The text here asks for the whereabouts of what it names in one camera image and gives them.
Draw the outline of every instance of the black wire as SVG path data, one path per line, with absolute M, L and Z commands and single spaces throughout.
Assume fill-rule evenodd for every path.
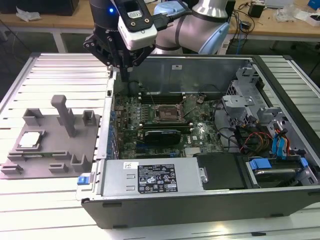
M 1 57 L 1 61 L 3 62 L 3 65 L 5 66 L 5 68 L 8 70 L 9 74 L 14 75 L 14 73 L 10 69 L 8 63 L 2 57 Z
M 251 32 L 255 29 L 255 27 L 256 27 L 255 20 L 254 20 L 251 16 L 249 16 L 247 13 L 245 13 L 244 11 L 241 11 L 241 10 L 234 10 L 234 11 L 243 13 L 244 15 L 246 15 L 248 18 L 250 18 L 250 19 L 252 20 L 252 22 L 253 22 L 253 27 L 252 27 L 251 30 L 249 30 L 249 31 L 247 32 L 248 34 L 251 33 Z
M 311 77 L 311 74 L 316 70 L 316 68 L 318 67 L 319 64 L 320 64 L 320 60 L 315 64 L 315 66 L 313 67 L 313 69 L 309 73 L 309 75 L 308 75 L 309 77 Z
M 220 101 L 218 101 L 218 103 L 216 104 L 216 106 L 218 106 L 220 103 L 222 103 L 222 98 L 220 99 Z M 216 119 L 216 112 L 217 112 L 217 107 L 214 108 L 214 111 L 213 111 L 213 116 L 212 116 L 212 121 L 215 122 L 215 119 Z
M 223 130 L 223 129 L 228 129 L 228 130 L 229 130 L 230 127 L 221 127 L 221 128 L 218 129 L 218 132 L 220 132 L 220 131 Z
M 241 45 L 239 45 L 239 41 L 243 41 L 243 39 L 239 39 L 240 31 L 243 32 L 243 33 L 245 33 L 245 32 L 239 28 L 239 26 L 240 26 L 239 13 L 236 12 L 236 11 L 233 11 L 232 17 L 235 18 L 236 30 L 235 30 L 235 33 L 234 33 L 232 39 L 230 40 L 230 45 L 233 46 L 233 47 L 238 47 L 238 46 L 240 46 L 240 47 L 242 48 L 242 47 L 246 44 L 248 34 L 245 35 L 245 37 L 244 37 L 244 42 L 243 42 Z
M 226 136 L 221 132 L 218 132 L 218 135 L 221 137 L 224 137 L 225 139 L 228 139 L 228 141 L 233 142 L 235 145 L 237 145 L 239 148 L 241 148 L 241 146 L 239 145 L 239 143 L 233 139 L 231 139 L 232 136 Z
M 1 45 L 1 47 L 3 48 L 4 53 L 5 53 L 6 55 L 12 55 L 12 56 L 14 56 L 15 60 L 16 60 L 18 63 L 20 63 L 20 64 L 22 64 L 22 65 L 25 64 L 26 60 L 24 60 L 24 59 L 23 59 L 22 57 L 20 57 L 20 56 L 17 56 L 17 55 L 14 54 L 14 53 L 7 52 L 7 50 L 6 50 L 5 46 L 3 45 L 3 43 L 0 43 L 0 45 Z
M 244 7 L 250 7 L 252 4 L 252 1 L 247 1 L 247 2 L 244 2 L 242 4 L 239 5 L 238 9 L 239 10 L 242 10 Z
M 214 85 L 214 84 L 212 84 L 212 83 L 211 83 L 211 84 L 209 84 L 209 83 L 203 84 L 203 85 L 199 88 L 199 91 L 198 91 L 198 92 L 201 93 L 202 89 L 203 89 L 205 86 L 212 86 L 212 87 L 214 87 L 215 89 L 217 89 L 222 96 L 224 95 L 223 92 L 222 92 L 216 85 Z
M 231 143 L 230 139 L 231 139 L 232 137 L 234 137 L 234 138 L 236 139 L 236 136 L 235 136 L 235 135 L 232 135 L 232 136 L 229 137 L 229 139 L 228 139 L 228 149 L 226 150 L 227 152 L 229 152 L 229 150 L 230 150 L 230 143 Z
M 24 44 L 24 42 L 4 23 L 4 21 L 0 19 L 0 22 L 16 37 L 16 39 L 19 40 L 19 42 L 25 47 L 25 49 L 27 49 L 30 53 L 32 53 L 30 48 Z

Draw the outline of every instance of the power supply label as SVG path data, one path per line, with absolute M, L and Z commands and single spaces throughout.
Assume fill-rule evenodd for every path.
M 175 165 L 139 165 L 138 191 L 141 194 L 178 192 Z

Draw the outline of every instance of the slotted aluminum surface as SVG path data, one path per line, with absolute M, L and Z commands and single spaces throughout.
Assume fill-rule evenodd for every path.
M 35 62 L 46 61 L 56 65 L 50 68 L 57 68 L 58 71 L 65 69 L 77 71 L 74 66 L 64 65 L 64 60 L 70 62 L 88 61 L 100 63 L 90 54 L 43 54 L 40 59 L 29 61 L 29 69 L 25 67 L 21 74 L 23 83 L 36 83 L 36 80 L 29 80 L 30 71 L 40 70 L 32 67 Z M 92 67 L 91 73 L 105 71 L 102 66 Z M 25 92 L 12 94 L 8 98 L 7 105 L 19 105 L 19 101 L 38 100 L 41 105 L 48 105 L 53 94 L 65 94 L 67 99 L 82 101 L 83 105 L 70 102 L 75 106 L 72 110 L 75 114 L 80 114 L 84 109 L 94 109 L 98 114 L 102 114 L 103 107 L 100 107 L 99 100 L 104 99 L 106 87 L 101 82 L 101 77 L 75 77 L 71 78 L 40 77 L 42 89 L 46 91 Z M 78 84 L 85 79 L 86 84 Z M 65 79 L 67 88 L 58 82 Z M 56 91 L 51 88 L 47 90 L 48 83 L 62 86 L 60 89 L 67 91 Z M 99 85 L 99 91 L 86 91 L 86 89 L 72 88 L 70 85 L 83 85 L 84 87 Z M 97 105 L 88 105 L 89 100 L 96 101 Z M 43 114 L 57 114 L 53 108 L 40 108 Z M 0 160 L 6 158 L 7 153 L 21 130 L 21 117 L 24 108 L 9 109 L 4 106 L 0 114 Z M 129 229 L 100 229 L 95 221 L 81 207 L 81 203 L 76 200 L 77 178 L 47 178 L 47 179 L 24 179 L 24 180 L 0 180 L 0 239 L 1 240 L 57 240 L 57 239 L 103 239 L 103 240 L 211 240 L 211 239 L 242 239 L 251 240 L 263 238 L 264 240 L 315 240 L 320 236 L 320 204 L 313 204 L 288 217 L 258 218 L 233 221 L 204 222 L 194 224 L 180 224 L 168 226 L 137 227 Z M 252 232 L 265 233 L 263 237 L 253 237 Z
M 74 114 L 89 109 L 103 114 L 109 72 L 91 54 L 42 54 L 30 58 L 23 71 L 0 113 L 0 165 L 25 124 L 22 116 L 27 108 L 58 114 L 51 105 L 53 95 L 65 95 Z
M 283 56 L 261 56 L 293 103 L 320 137 L 320 90 L 292 60 Z M 278 103 L 272 91 L 264 89 L 271 103 Z

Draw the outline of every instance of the sticker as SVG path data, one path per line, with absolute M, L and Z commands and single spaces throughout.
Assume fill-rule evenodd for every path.
M 172 70 L 182 70 L 182 65 L 172 65 Z
M 175 165 L 138 166 L 138 191 L 141 194 L 178 192 Z
M 42 155 L 24 155 L 24 158 L 42 158 Z
M 125 161 L 123 163 L 123 169 L 138 169 L 139 162 L 138 161 Z
M 131 12 L 128 12 L 127 14 L 128 14 L 128 17 L 131 19 L 137 19 L 142 17 L 142 14 L 139 10 L 131 11 Z

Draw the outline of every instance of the orange wire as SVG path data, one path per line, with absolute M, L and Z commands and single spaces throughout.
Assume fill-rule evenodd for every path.
M 278 134 L 278 133 L 280 133 L 281 131 L 280 131 L 279 129 L 276 129 L 275 132 Z M 290 140 L 289 140 L 286 136 L 284 136 L 284 139 L 286 140 L 285 153 L 286 153 L 288 156 L 290 156 L 290 153 L 289 153 L 289 151 L 290 151 Z
M 260 138 L 260 141 L 261 141 L 261 145 L 263 144 L 263 142 L 264 142 L 264 140 L 262 139 L 262 137 L 259 135 L 259 133 L 258 132 L 253 132 L 253 133 L 251 133 L 247 138 L 246 138 L 246 140 L 244 141 L 244 144 L 246 144 L 247 143 L 247 141 L 251 138 L 251 136 L 252 135 L 257 135 L 259 138 Z

